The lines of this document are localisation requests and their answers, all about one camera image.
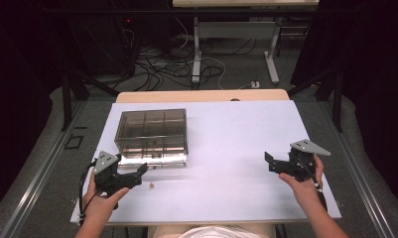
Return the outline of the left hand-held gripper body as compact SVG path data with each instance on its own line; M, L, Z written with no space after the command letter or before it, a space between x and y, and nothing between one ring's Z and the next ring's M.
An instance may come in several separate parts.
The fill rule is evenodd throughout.
M118 172L120 155L112 155L101 151L94 167L94 182L97 190L105 192L107 196L113 195L123 187L131 186L127 175Z

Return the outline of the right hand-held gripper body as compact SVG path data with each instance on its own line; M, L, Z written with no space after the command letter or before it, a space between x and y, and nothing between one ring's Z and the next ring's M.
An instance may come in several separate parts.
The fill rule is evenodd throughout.
M309 139L292 143L289 152L293 165L291 176L298 181L313 179L316 173L315 155L330 156L331 153Z

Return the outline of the clear plastic compartment box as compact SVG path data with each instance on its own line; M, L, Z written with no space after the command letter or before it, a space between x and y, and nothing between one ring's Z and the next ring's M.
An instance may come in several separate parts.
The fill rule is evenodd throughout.
M187 111L123 111L114 142L120 166L185 166L189 154Z

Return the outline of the person's right hand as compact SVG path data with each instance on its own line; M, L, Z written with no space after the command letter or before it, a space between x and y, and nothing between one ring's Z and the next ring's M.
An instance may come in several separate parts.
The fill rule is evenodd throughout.
M314 160L316 165L316 181L319 186L323 186L322 177L324 173L324 165L317 155L314 155ZM311 178L306 181L296 181L287 174L279 174L279 179L285 182L293 190L294 196L299 203L307 202L309 204L315 204L320 201L316 184Z

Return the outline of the person's left hand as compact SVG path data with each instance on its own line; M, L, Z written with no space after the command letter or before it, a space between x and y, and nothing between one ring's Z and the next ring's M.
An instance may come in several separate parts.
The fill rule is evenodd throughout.
M87 191L82 198L82 214L84 215L84 219L81 227L103 228L108 222L116 204L128 191L127 187L123 187L110 197L103 197L102 192L96 189L94 174L91 174Z

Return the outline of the white table mat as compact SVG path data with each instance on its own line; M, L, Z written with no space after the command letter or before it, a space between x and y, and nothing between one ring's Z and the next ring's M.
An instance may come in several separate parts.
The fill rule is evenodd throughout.
M291 189L269 171L307 138L291 100L192 102L187 164L147 171L119 202L112 225L298 222L306 216Z

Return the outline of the black metal stand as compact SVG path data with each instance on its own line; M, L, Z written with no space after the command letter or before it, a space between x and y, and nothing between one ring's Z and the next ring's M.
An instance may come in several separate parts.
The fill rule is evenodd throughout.
M332 122L335 128L341 133L341 93L342 93L343 70L341 68L332 68L322 71L310 79L307 79L298 86L294 86L287 91L292 97L298 92L319 82L320 86L315 97L318 101L326 101L332 96Z
M65 131L72 122L71 97L74 95L77 100L85 101L90 94L86 88L86 84L116 97L119 92L104 83L95 79L93 76L82 72L79 69L68 67L62 73L62 90L63 90L63 107L64 107L64 123L62 130Z

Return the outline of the person's light clothing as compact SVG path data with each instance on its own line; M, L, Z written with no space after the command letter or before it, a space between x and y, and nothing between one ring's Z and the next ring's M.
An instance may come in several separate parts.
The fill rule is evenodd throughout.
M164 225L148 228L147 238L276 238L273 225Z

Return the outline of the light wooden table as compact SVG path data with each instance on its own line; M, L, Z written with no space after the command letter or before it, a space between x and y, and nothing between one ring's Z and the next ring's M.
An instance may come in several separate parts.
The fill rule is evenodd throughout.
M250 100L289 100L284 89L229 89L121 92L117 103L167 103Z

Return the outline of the dark computer tower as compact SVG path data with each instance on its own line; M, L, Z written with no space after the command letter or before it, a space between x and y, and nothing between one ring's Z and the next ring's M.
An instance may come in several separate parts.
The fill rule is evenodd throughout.
M135 73L138 39L121 18L93 17L85 29L92 40L89 60L95 74L131 77Z

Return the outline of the white desk with metal legs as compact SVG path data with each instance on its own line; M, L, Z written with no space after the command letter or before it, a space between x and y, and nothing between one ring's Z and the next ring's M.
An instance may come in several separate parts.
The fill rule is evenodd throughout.
M198 83L201 76L202 39L253 38L268 39L269 49L264 59L273 84L279 82L274 55L280 39L284 16L275 11L315 11L320 0L172 0L177 10L192 10L194 16L194 45L192 83Z

